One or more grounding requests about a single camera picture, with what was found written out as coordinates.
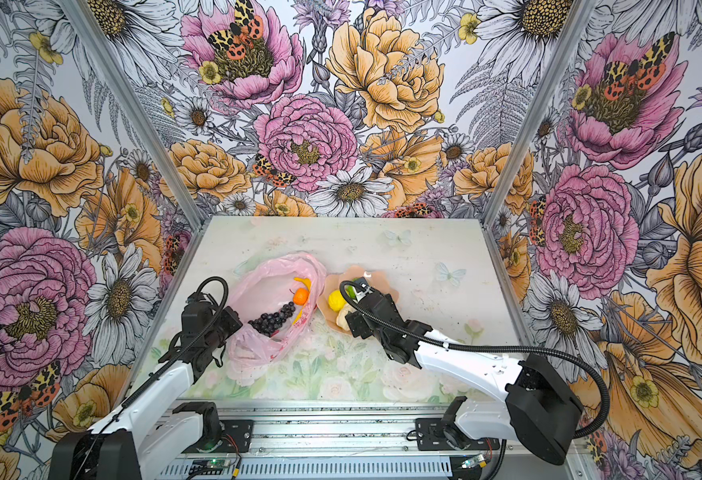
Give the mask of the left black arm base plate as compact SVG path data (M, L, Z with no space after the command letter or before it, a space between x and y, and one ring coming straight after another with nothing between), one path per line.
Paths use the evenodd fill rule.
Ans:
M255 422L252 420L222 420L222 436L211 453L249 453L254 437L254 425Z

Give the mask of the yellow fake lemon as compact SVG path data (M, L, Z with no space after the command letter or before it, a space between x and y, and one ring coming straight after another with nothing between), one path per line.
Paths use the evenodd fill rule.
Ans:
M334 290L328 297L328 305L332 311L339 313L347 305L347 301L340 290Z

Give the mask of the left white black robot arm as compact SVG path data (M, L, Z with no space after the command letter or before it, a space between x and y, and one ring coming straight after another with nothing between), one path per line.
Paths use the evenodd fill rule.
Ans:
M229 306L194 294L182 330L136 390L84 432L55 446L51 479L155 479L190 447L213 450L223 440L213 402L174 403L201 379L215 352L242 328Z

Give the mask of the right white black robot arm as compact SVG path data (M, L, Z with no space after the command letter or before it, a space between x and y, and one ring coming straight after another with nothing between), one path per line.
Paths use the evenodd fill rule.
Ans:
M452 401L438 423L451 447L513 440L549 464L564 464L583 406L546 355L458 344L425 323L404 320L388 294L350 283L340 292L352 309L346 322L353 336L374 337L390 360L447 375L493 400L491 406L465 396Z

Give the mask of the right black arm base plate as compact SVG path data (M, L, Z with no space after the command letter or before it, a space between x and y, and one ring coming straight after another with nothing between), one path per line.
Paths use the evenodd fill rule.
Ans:
M457 427L439 418L418 418L415 428L407 436L408 441L417 443L419 451L490 451L501 446L499 439L470 439Z

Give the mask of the pink plastic bag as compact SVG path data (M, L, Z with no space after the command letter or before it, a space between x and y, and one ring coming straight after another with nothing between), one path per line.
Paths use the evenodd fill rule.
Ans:
M245 275L229 299L243 323L227 342L229 359L255 368L283 358L304 336L326 277L325 266L305 252L267 260Z

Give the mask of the orange fake tangerine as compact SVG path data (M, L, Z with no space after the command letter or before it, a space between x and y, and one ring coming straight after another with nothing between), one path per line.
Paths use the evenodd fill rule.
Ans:
M292 302L295 305L304 306L310 298L310 291L306 288L299 288L293 294Z

